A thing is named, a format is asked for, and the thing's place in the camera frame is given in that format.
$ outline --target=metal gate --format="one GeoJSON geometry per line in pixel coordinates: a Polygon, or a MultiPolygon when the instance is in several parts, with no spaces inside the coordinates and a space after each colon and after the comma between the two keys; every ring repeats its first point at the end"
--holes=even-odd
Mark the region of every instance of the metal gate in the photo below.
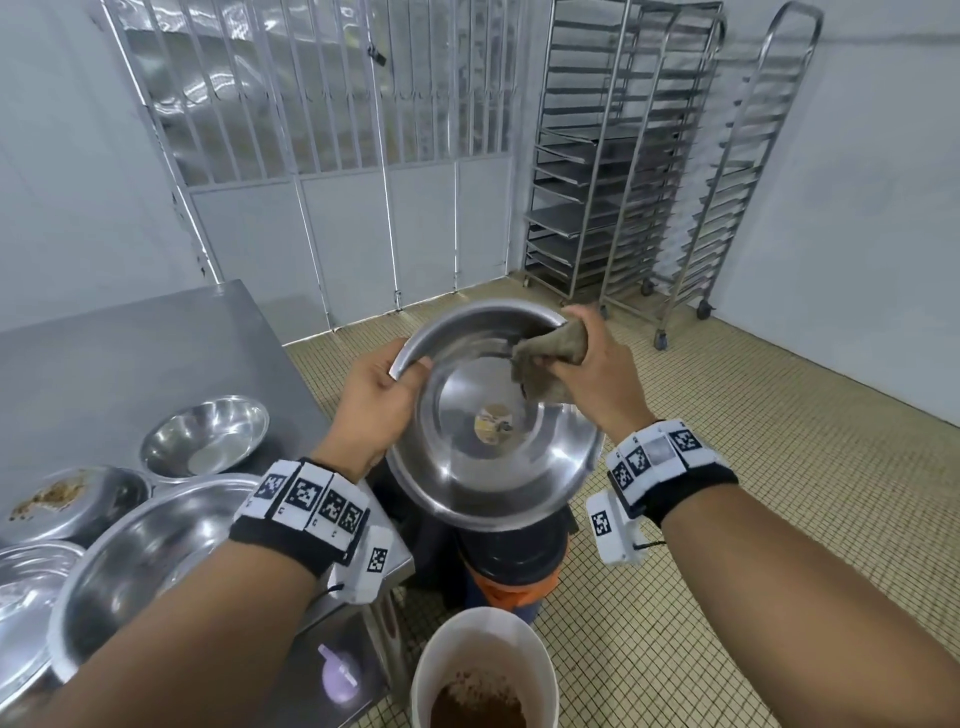
{"type": "Polygon", "coordinates": [[[524,0],[104,0],[215,280],[283,342],[504,275],[524,0]]]}

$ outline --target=caster wheel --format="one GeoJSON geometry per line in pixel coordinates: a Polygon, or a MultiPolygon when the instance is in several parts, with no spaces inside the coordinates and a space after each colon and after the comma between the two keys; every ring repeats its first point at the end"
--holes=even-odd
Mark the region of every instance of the caster wheel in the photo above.
{"type": "Polygon", "coordinates": [[[706,321],[710,314],[713,312],[713,306],[707,303],[707,299],[703,299],[697,305],[697,318],[701,321],[706,321]]]}

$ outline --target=stainless steel table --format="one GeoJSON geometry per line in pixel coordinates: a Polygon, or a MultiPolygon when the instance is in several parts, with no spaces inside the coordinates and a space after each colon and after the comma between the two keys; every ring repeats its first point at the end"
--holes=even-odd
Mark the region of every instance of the stainless steel table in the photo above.
{"type": "MultiPolygon", "coordinates": [[[[151,427],[179,409],[226,394],[249,395],[270,411],[270,431],[240,466],[244,472],[264,473],[279,457],[305,455],[329,429],[239,280],[0,333],[0,504],[19,500],[31,484],[70,466],[142,471],[137,452],[151,427]]],[[[371,523],[392,527],[375,499],[371,523]]],[[[409,675],[389,590],[413,573],[414,564],[398,535],[395,543],[381,598],[362,617],[390,688],[403,700],[409,675]]],[[[340,623],[351,611],[322,598],[310,607],[301,631],[316,632],[319,622],[334,617],[330,624],[340,623]]],[[[291,660],[303,669],[316,667],[298,646],[291,660]]],[[[304,684],[305,691],[318,689],[304,684]]],[[[312,695],[287,690],[271,705],[289,713],[288,728],[326,725],[304,708],[314,702],[312,695]],[[301,698],[303,705],[291,704],[301,698]]]]}

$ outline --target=stainless steel bowl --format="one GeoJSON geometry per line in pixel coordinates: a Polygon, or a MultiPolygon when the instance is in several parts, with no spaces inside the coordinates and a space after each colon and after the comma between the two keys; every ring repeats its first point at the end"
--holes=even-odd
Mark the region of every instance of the stainless steel bowl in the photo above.
{"type": "Polygon", "coordinates": [[[59,539],[90,546],[123,515],[150,497],[142,476],[124,468],[71,468],[21,488],[0,511],[0,545],[59,539]]]}
{"type": "Polygon", "coordinates": [[[563,323],[536,303],[489,300],[407,341],[390,375],[423,356],[433,370],[387,460],[422,508],[459,527],[505,531],[554,513],[583,485],[603,435],[572,404],[526,401],[510,376],[513,346],[563,323]]]}
{"type": "Polygon", "coordinates": [[[0,548],[0,726],[26,722],[59,684],[49,669],[47,625],[83,553],[59,541],[0,548]]]}
{"type": "Polygon", "coordinates": [[[70,573],[54,605],[47,643],[59,679],[69,680],[117,630],[220,544],[259,480],[241,473],[198,478],[115,523],[70,573]]]}
{"type": "Polygon", "coordinates": [[[181,410],[157,425],[140,446],[140,462],[168,483],[232,468],[263,442],[270,415],[236,395],[181,410]]]}

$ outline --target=purple bottle cap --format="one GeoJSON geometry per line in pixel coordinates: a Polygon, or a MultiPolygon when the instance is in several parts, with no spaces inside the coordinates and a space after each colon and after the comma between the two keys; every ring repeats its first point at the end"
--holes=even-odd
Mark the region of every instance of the purple bottle cap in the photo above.
{"type": "Polygon", "coordinates": [[[321,644],[317,651],[325,659],[322,678],[326,696],[337,705],[349,703],[360,692],[356,664],[349,656],[340,657],[325,644],[321,644]]]}

